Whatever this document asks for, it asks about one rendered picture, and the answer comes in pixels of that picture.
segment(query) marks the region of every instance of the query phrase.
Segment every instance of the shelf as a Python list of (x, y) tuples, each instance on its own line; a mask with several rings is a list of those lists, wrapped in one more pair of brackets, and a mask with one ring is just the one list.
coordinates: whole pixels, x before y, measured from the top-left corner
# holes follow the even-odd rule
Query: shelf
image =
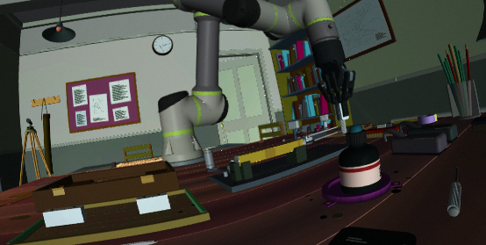
[(305, 67), (313, 62), (314, 62), (314, 54), (310, 54), (304, 57), (302, 60), (297, 61), (294, 64), (290, 64), (288, 67), (283, 68), (282, 70), (279, 70), (277, 73), (290, 73), (296, 71), (297, 69)]
[(289, 123), (289, 122), (294, 122), (294, 121), (303, 121), (303, 120), (307, 120), (307, 119), (317, 119), (317, 118), (319, 118), (320, 116), (325, 116), (325, 115), (318, 115), (318, 116), (313, 116), (313, 117), (310, 117), (310, 118), (305, 118), (305, 119), (292, 119), (292, 120), (287, 121), (287, 123)]
[(272, 49), (287, 49), (291, 47), (294, 43), (296, 43), (297, 40), (301, 40), (307, 36), (307, 31), (305, 29), (299, 30), (297, 32), (294, 32), (287, 38), (283, 38), (276, 42), (272, 47), (270, 47), (268, 50)]
[(308, 88), (306, 88), (304, 90), (299, 90), (297, 92), (293, 92), (293, 93), (291, 93), (289, 95), (285, 95), (285, 96), (282, 96), (282, 97), (294, 97), (294, 96), (297, 96), (297, 95), (300, 95), (300, 94), (304, 94), (304, 93), (310, 92), (310, 91), (315, 90), (315, 89), (318, 89), (318, 85), (317, 84), (316, 85), (312, 85), (311, 87), (308, 87)]

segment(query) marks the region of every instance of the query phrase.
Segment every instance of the brown wooden case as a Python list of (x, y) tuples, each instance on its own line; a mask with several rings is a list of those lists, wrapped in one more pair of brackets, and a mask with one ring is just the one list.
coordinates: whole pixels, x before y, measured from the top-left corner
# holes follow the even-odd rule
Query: brown wooden case
[(180, 190), (168, 162), (105, 169), (64, 177), (32, 193), (35, 211), (95, 204)]

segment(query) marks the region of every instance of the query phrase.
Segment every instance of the gray robotic arm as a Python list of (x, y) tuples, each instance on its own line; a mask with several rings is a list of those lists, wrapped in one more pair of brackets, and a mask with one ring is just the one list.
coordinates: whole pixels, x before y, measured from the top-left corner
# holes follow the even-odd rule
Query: gray robotic arm
[(295, 0), (278, 6), (262, 0), (173, 0), (183, 11), (201, 11), (238, 27), (265, 32), (272, 40), (306, 29), (316, 66), (322, 70), (318, 87), (327, 102), (334, 105), (337, 120), (348, 118), (347, 100), (353, 95), (354, 71), (346, 59), (327, 0)]

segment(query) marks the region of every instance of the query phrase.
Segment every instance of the wooden tripod leg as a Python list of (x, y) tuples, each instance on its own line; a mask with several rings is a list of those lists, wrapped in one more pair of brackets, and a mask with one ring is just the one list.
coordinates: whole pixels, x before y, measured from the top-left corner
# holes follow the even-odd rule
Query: wooden tripod leg
[(44, 157), (44, 152), (42, 152), (42, 148), (40, 147), (39, 137), (37, 136), (36, 133), (33, 134), (33, 137), (35, 138), (35, 141), (37, 142), (37, 146), (39, 147), (40, 157), (42, 157), (44, 166), (46, 166), (47, 174), (51, 177), (51, 171), (49, 170), (49, 167), (47, 167), (46, 157)]
[(40, 179), (39, 164), (37, 163), (37, 155), (35, 153), (35, 146), (33, 144), (32, 133), (29, 133), (29, 137), (31, 138), (32, 159), (33, 159), (33, 167), (35, 168), (35, 176), (37, 177), (37, 179)]
[(18, 186), (22, 185), (22, 177), (24, 176), (24, 163), (25, 163), (25, 147), (27, 146), (27, 133), (24, 136), (24, 149), (22, 150), (22, 164), (20, 164), (20, 182)]

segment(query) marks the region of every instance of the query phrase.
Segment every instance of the bottle label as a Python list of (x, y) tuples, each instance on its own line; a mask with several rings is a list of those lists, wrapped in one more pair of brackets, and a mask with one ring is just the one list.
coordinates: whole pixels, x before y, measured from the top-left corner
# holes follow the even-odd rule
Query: bottle label
[(382, 166), (380, 160), (358, 167), (339, 166), (341, 185), (358, 188), (376, 183), (382, 179)]

